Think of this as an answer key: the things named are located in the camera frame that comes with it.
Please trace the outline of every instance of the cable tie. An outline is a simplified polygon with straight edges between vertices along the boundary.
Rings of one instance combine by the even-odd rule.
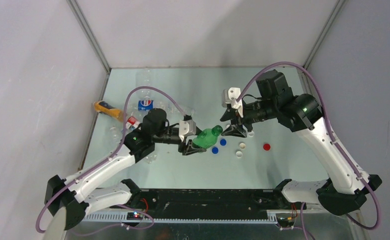
[[[338,137],[336,137],[335,138],[335,141],[332,141],[331,142],[333,145],[335,145],[335,144],[340,144],[341,143],[341,140],[338,138]]]

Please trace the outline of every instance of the white wall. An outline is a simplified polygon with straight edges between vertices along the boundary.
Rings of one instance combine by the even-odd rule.
[[[382,226],[374,240],[390,239],[390,0],[348,1],[310,68],[333,128],[355,160],[383,180],[376,191]],[[374,224],[371,197],[361,208]]]
[[[77,169],[104,78],[65,0],[0,1],[0,239],[42,237],[47,180]]]
[[[303,64],[337,0],[79,0],[118,67]]]

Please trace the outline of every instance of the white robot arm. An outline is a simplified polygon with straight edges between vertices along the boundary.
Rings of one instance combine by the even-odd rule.
[[[166,112],[162,109],[150,110],[142,124],[125,136],[124,145],[113,157],[109,157],[113,154],[110,152],[91,167],[65,179],[56,175],[48,181],[45,203],[68,186],[48,207],[52,215],[55,215],[60,207],[66,207],[65,230],[73,228],[90,213],[131,203],[135,196],[133,202],[138,203],[140,201],[138,194],[141,190],[130,179],[124,179],[108,188],[97,187],[119,171],[136,164],[152,153],[155,143],[178,145],[178,151],[184,156],[206,151],[204,148],[193,147],[192,140],[186,143],[188,136],[201,132],[191,116],[184,116],[184,119],[179,122],[179,127],[169,127],[166,117]]]
[[[331,134],[335,140],[332,141],[322,108],[316,99],[309,94],[294,96],[283,73],[276,70],[260,75],[256,84],[261,97],[256,97],[256,101],[251,103],[245,103],[241,99],[242,106],[236,104],[241,94],[239,88],[232,87],[223,91],[222,106],[227,109],[220,120],[230,120],[231,125],[222,135],[246,138],[247,133],[243,127],[251,132],[253,123],[276,118],[281,125],[309,145],[327,171],[329,179],[313,182],[286,179],[274,192],[290,203],[321,204],[338,216],[359,209],[366,201],[365,194],[369,193],[365,183],[374,191],[382,180],[378,175],[369,175],[352,160],[333,130]],[[348,155],[361,177],[354,172],[336,144]]]

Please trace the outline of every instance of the blue bottle cap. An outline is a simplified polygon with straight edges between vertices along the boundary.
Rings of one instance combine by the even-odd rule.
[[[220,140],[220,145],[222,145],[222,146],[225,146],[227,143],[228,143],[228,142],[227,142],[226,139],[224,139],[224,138],[222,138],[222,139]]]
[[[219,153],[219,148],[216,147],[216,146],[213,146],[212,149],[211,149],[211,152],[212,152],[213,154],[218,154],[218,153]]]

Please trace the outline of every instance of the metal frame edge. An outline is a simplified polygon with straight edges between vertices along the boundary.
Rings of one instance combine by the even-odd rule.
[[[105,90],[107,88],[107,84],[108,84],[109,79],[110,79],[110,73],[107,73],[105,75],[105,80],[104,80],[103,86],[101,88],[101,92],[100,92],[98,101],[101,101],[104,98]],[[85,164],[86,156],[88,155],[89,144],[91,144],[92,134],[94,134],[94,128],[95,128],[95,125],[97,124],[97,119],[98,119],[98,114],[95,114],[95,116],[93,117],[93,120],[92,120],[92,124],[90,125],[90,134],[87,136],[86,145],[84,148],[85,151],[84,151],[83,157],[80,161],[80,164],[78,166],[78,169],[77,169],[78,171],[82,170],[83,166]]]
[[[329,33],[329,30],[331,29],[332,25],[334,24],[335,20],[338,18],[338,16],[341,13],[341,10],[344,8],[348,0],[338,0],[333,7],[332,12],[330,13],[329,17],[326,20],[326,23],[323,26],[323,29],[321,30],[320,34],[317,37],[317,40],[315,41],[313,48],[311,49],[310,53],[307,56],[307,59],[304,62],[304,68],[308,69],[316,56],[317,51],[319,50],[320,46],[323,43],[323,40],[326,38],[326,36]]]
[[[89,26],[89,23],[85,17],[85,15],[82,12],[82,9],[78,3],[77,0],[67,0],[68,5],[71,8],[71,11],[74,13],[74,16],[76,17],[78,23],[80,24],[84,34],[87,37],[87,40],[89,41],[90,45],[92,46],[93,50],[95,51],[96,56],[100,60],[103,68],[105,69],[106,73],[109,74],[111,72],[111,66],[107,61],[107,58],[105,57],[100,44],[98,43],[94,33],[92,32],[91,27]]]

